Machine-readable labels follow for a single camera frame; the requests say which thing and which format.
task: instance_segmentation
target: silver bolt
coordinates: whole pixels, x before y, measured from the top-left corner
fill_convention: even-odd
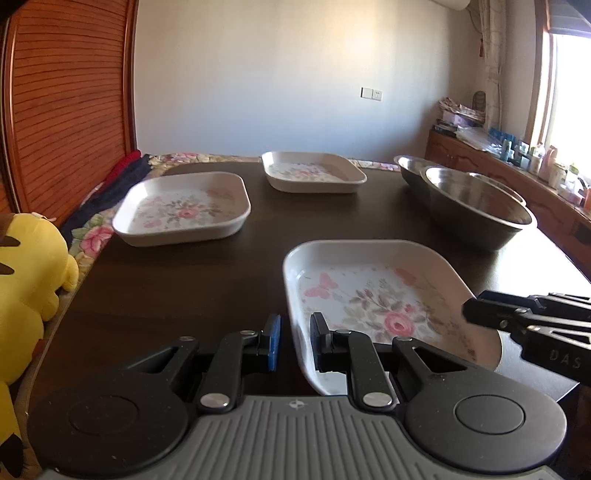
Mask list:
[[[201,405],[208,408],[224,408],[230,403],[230,398],[223,393],[208,393],[199,400]]]
[[[392,397],[387,393],[370,392],[363,396],[363,403],[365,403],[368,407],[388,407],[392,404]]]

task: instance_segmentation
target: wooden wardrobe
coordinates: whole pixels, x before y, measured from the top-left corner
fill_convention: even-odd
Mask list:
[[[138,0],[29,0],[4,25],[0,211],[62,223],[136,148]]]

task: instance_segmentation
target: white wall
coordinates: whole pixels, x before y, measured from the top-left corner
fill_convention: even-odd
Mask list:
[[[530,113],[535,69],[534,0],[507,0],[507,44],[503,68],[502,129],[521,138]]]
[[[422,155],[437,100],[471,104],[478,49],[429,0],[140,0],[139,148]]]

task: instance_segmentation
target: floral tray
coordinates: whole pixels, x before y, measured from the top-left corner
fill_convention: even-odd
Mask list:
[[[472,293],[438,253],[403,240],[325,240],[294,248],[283,263],[291,328],[300,366],[321,394],[347,391],[340,373],[314,369],[310,315],[329,328],[366,333],[374,342],[413,336],[494,370],[498,332],[468,324],[462,304]]]
[[[135,247],[179,244],[233,235],[250,212],[244,182],[236,174],[171,175],[134,186],[113,229]]]
[[[262,163],[271,186],[289,193],[353,193],[367,176],[349,160],[328,153],[267,152]]]

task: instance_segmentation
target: yellow plush toy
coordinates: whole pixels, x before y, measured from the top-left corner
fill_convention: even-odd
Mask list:
[[[22,441],[8,386],[25,371],[43,322],[59,306],[56,290],[73,290],[78,265],[65,240],[45,217],[0,216],[0,468],[22,471]]]

